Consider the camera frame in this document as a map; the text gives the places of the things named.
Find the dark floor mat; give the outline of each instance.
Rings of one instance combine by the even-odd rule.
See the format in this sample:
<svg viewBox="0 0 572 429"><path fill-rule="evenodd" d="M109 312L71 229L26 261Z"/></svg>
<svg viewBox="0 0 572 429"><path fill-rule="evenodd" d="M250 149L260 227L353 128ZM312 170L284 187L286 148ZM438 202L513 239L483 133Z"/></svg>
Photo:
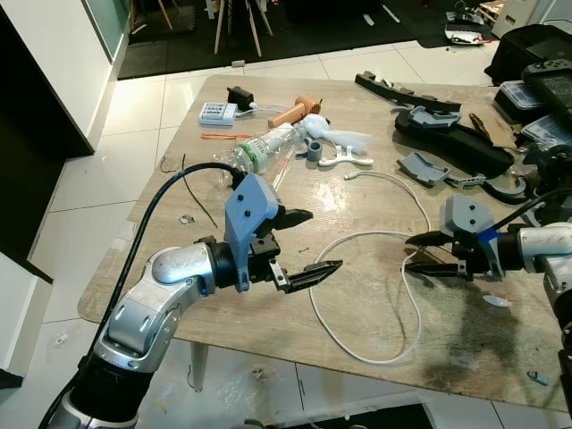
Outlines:
<svg viewBox="0 0 572 429"><path fill-rule="evenodd" d="M454 11L457 2L458 0L427 0L424 7L422 0L385 0L387 7L414 35L419 45L427 48L451 45L444 33L447 23L445 13ZM476 6L479 2L466 3L468 6ZM492 38L489 26L479 29L485 39Z"/></svg>
<svg viewBox="0 0 572 429"><path fill-rule="evenodd" d="M352 426L365 427L367 429L391 428L391 429L432 429L433 426L425 413L423 405L407 405L405 407L385 408L370 411L364 414L345 418L334 418L327 421L315 422L315 425L292 426L291 429L348 429Z"/></svg>
<svg viewBox="0 0 572 429"><path fill-rule="evenodd" d="M202 7L197 7L196 28L184 38L130 45L119 79L221 67L234 60L256 63L414 39L410 31L383 9L371 14L374 26L369 26L361 14L292 22L283 4L268 2L267 17L273 37L266 33L260 12L253 10L253 13L262 57L257 56L246 7L240 0L234 0L233 32L231 35L226 31L222 33L218 55L214 53L216 20L209 20Z"/></svg>

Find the wooden table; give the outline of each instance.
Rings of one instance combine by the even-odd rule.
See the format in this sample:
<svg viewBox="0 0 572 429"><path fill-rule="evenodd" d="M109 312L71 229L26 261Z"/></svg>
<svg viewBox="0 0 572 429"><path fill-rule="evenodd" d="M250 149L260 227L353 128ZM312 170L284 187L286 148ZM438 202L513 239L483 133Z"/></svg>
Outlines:
<svg viewBox="0 0 572 429"><path fill-rule="evenodd" d="M426 189L397 171L397 159L411 151L398 142L412 145L413 140L395 131L390 103L353 82L211 77L167 149L164 168L181 168L183 153L190 165L212 159L213 154L231 146L229 140L202 140L200 133L214 127L198 126L197 118L204 102L226 98L226 88L234 85L253 92L259 105L290 105L300 93L323 98L323 114L333 128L371 134L368 154L375 160L374 170L405 178L431 216L433 228L438 228L439 207L453 189L445 185ZM462 122L470 125L468 113L477 113L493 141L512 146L509 127L491 106L496 88L407 87L418 94L462 102ZM231 132L263 131L265 117L257 114L238 120ZM333 147L325 145L324 153L331 156ZM352 164L338 164L322 170L305 161L296 161L291 167L279 189L280 197L286 207L309 209L315 215L314 220L294 229L276 232L282 248L279 260L291 273L313 262L327 244L353 231L425 231L423 216L398 186L373 177L343 180L344 174L356 169ZM130 221L139 223L147 203L170 175L155 171ZM219 177L217 172L198 172L189 182L223 227L223 203L230 191L218 182ZM465 194L490 207L497 220L514 209L478 190ZM181 224L179 218L186 214L197 221ZM139 279L143 264L157 250L188 246L210 234L221 239L223 229L217 230L208 221L182 181L175 184L155 210L127 286ZM127 251L109 249L81 297L82 317L100 320ZM434 254L452 259L439 249ZM400 279L405 255L402 239L373 236L342 244L328 256L342 258L344 266L315 287L316 301L338 336L362 356L392 358L415 338L415 312ZM285 296L269 283L252 285L249 292L241 294L227 288L202 299L182 318L176 337L431 390L566 410L559 384L559 327L540 274L509 273L503 283L486 278L470 283L423 276L409 279L423 316L423 333L414 353L397 365L371 366L356 361L318 323L305 291ZM491 291L511 301L512 308L487 304L482 296ZM543 387L529 380L526 372L531 370L546 375L551 384Z"/></svg>

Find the black 3d printed part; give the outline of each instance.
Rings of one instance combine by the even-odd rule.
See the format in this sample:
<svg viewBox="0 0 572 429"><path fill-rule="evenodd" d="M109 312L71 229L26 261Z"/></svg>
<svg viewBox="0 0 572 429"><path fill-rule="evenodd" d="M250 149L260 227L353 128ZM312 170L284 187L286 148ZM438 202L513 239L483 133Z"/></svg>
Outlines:
<svg viewBox="0 0 572 429"><path fill-rule="evenodd" d="M401 112L395 119L395 128L405 135L423 142L419 148L446 156L447 161L461 170L487 179L497 177L513 165L514 157L478 131L455 123L450 128L427 129L409 120L409 112Z"/></svg>
<svg viewBox="0 0 572 429"><path fill-rule="evenodd" d="M406 105L422 105L436 112L458 112L461 104L453 101L440 101L432 96L416 96L415 92L407 88L393 88L385 82L376 82L375 75L370 71L364 71L356 75L356 83L360 87L369 89L379 97L404 103Z"/></svg>

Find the white tile floor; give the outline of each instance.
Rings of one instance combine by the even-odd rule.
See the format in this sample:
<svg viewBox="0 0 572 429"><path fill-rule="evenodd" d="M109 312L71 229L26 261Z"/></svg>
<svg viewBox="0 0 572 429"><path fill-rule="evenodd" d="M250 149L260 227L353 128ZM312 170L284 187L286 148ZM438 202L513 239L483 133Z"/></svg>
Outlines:
<svg viewBox="0 0 572 429"><path fill-rule="evenodd" d="M36 427L48 402L74 371L96 329L78 318L78 298L116 233L125 228L133 201L208 76L353 80L356 72L369 70L399 82L483 85L490 83L482 70L496 47L497 43L474 49L423 49L417 42L405 42L247 64L244 69L221 67L118 83L98 150L65 166L33 254L32 262L55 278L54 293L24 385L16 391L0 391L0 427ZM56 347L55 340L63 332L68 339ZM438 429L572 426L562 413L414 391L222 349L212 349L205 389L196 394L186 384L188 365L189 345L173 341L141 408L138 427L230 428L240 422L245 410L267 422L286 422L355 408L378 397L384 397L385 404L405 403L414 393L426 401ZM253 365L277 371L274 382L266 386L268 400L252 395L253 386L245 374ZM225 403L223 393L237 387L243 394Z"/></svg>

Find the black plug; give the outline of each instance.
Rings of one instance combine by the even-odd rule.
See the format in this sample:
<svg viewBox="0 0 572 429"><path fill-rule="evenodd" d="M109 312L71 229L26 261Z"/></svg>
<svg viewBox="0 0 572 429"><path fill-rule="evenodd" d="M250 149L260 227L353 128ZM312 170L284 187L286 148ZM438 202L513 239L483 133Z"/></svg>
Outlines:
<svg viewBox="0 0 572 429"><path fill-rule="evenodd" d="M254 103L254 94L242 89L241 87L227 88L229 91L229 103L239 105L239 110L246 112L250 110L250 103Z"/></svg>

